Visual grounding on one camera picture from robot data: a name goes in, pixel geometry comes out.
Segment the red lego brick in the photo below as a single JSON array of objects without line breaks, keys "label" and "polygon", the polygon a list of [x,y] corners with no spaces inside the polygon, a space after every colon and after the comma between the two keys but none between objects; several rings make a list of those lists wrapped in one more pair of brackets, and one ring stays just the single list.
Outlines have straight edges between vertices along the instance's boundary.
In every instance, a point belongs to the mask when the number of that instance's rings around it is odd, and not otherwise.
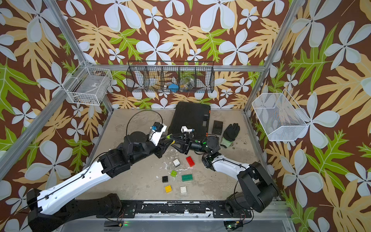
[{"label": "red lego brick", "polygon": [[189,167],[193,167],[195,165],[194,160],[190,156],[186,157],[186,161],[187,161]]}]

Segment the dark green lego brick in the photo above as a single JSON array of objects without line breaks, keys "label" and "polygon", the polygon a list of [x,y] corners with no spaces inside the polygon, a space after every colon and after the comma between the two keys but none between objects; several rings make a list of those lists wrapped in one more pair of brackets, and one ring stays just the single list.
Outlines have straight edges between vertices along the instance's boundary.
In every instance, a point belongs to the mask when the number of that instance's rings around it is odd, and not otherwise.
[{"label": "dark green lego brick", "polygon": [[181,179],[182,179],[182,182],[192,181],[193,175],[192,174],[182,175]]}]

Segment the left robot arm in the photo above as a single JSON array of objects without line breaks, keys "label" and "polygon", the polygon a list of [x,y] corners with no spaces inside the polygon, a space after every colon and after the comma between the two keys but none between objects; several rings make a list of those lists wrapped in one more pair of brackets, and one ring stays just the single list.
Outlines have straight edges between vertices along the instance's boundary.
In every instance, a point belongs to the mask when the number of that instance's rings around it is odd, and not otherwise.
[{"label": "left robot arm", "polygon": [[89,167],[62,183],[27,194],[28,225],[33,232],[52,232],[66,222],[88,216],[121,217],[124,213],[117,194],[91,200],[76,197],[92,187],[128,171],[133,164],[151,156],[161,158],[172,140],[162,137],[167,127],[155,122],[150,134],[135,131],[117,148],[104,152]]}]

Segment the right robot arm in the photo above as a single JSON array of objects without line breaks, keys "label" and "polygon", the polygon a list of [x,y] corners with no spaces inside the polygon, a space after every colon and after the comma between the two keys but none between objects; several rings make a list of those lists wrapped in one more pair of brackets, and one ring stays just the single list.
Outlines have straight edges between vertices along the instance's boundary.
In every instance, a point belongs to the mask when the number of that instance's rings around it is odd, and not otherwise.
[{"label": "right robot arm", "polygon": [[166,137],[173,141],[172,146],[180,153],[187,154],[190,150],[202,155],[204,166],[215,172],[223,173],[236,179],[241,192],[233,190],[224,202],[224,208],[230,217],[246,211],[261,213],[274,199],[279,197],[279,190],[271,176],[259,163],[240,163],[226,158],[219,153],[219,138],[215,135],[202,140],[194,138],[193,131],[182,128],[178,134]]}]

